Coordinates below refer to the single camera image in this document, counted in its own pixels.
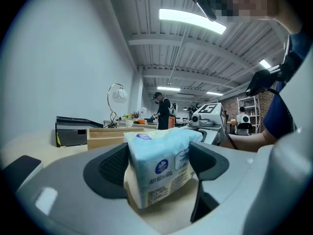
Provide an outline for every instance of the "orange object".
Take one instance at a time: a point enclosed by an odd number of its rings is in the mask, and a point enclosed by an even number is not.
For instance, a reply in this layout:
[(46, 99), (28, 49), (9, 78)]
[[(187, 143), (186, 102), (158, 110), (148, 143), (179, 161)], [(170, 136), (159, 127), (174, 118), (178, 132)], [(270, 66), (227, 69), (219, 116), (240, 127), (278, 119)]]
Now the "orange object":
[(141, 124), (145, 124), (145, 123), (146, 123), (146, 120), (144, 120), (144, 119), (138, 119), (138, 122), (141, 123)]
[(168, 128), (171, 129), (175, 126), (175, 117), (168, 118)]

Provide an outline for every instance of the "black chair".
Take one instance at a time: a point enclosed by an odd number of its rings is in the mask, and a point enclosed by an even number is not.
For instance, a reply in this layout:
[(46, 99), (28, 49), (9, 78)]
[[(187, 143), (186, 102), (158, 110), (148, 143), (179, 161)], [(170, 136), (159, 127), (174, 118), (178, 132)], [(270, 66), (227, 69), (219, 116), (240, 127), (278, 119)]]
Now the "black chair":
[(248, 135), (251, 135), (252, 132), (252, 124), (250, 123), (240, 123), (237, 126), (237, 130), (238, 129), (243, 129), (243, 130), (248, 130)]

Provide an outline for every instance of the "tissue pack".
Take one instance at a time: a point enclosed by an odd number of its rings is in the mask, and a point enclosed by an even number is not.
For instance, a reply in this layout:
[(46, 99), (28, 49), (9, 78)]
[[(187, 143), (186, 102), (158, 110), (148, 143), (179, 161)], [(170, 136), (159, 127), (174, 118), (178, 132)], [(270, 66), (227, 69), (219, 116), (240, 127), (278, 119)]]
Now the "tissue pack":
[(124, 133), (130, 149), (129, 184), (138, 208), (146, 208), (183, 186), (194, 174), (189, 163), (189, 142), (201, 141), (193, 130), (171, 128), (145, 133)]

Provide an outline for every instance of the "shelving rack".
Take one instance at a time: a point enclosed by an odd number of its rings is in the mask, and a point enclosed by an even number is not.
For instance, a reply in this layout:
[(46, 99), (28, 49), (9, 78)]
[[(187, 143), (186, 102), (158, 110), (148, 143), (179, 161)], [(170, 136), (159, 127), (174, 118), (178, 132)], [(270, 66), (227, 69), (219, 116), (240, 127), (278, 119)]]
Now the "shelving rack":
[(239, 114), (239, 108), (241, 106), (244, 106), (246, 110), (246, 114), (250, 116), (250, 121), (255, 118), (255, 122), (251, 121), (252, 127), (255, 127), (255, 133), (260, 133), (260, 101), (259, 96), (249, 96), (244, 98), (237, 98), (237, 104), (238, 104), (238, 114)]

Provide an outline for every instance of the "ceiling light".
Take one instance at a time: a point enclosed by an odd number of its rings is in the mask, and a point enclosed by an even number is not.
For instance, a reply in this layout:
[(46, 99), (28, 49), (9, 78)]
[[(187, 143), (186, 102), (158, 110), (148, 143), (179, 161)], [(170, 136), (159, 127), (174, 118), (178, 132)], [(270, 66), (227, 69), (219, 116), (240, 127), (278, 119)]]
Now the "ceiling light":
[(218, 22), (212, 22), (206, 17), (180, 10), (160, 9), (159, 18), (162, 20), (179, 21), (194, 24), (222, 34), (226, 27)]
[(266, 69), (268, 69), (268, 68), (271, 67), (271, 66), (269, 65), (269, 63), (268, 63), (267, 61), (265, 61), (264, 59), (260, 62), (260, 64), (261, 64), (264, 68), (266, 68)]
[(160, 87), (158, 86), (158, 90), (164, 90), (164, 91), (174, 91), (174, 92), (180, 92), (180, 88), (171, 88), (171, 87)]
[(216, 92), (207, 92), (207, 94), (215, 95), (215, 96), (223, 96), (223, 94), (221, 94), (221, 93), (216, 93)]

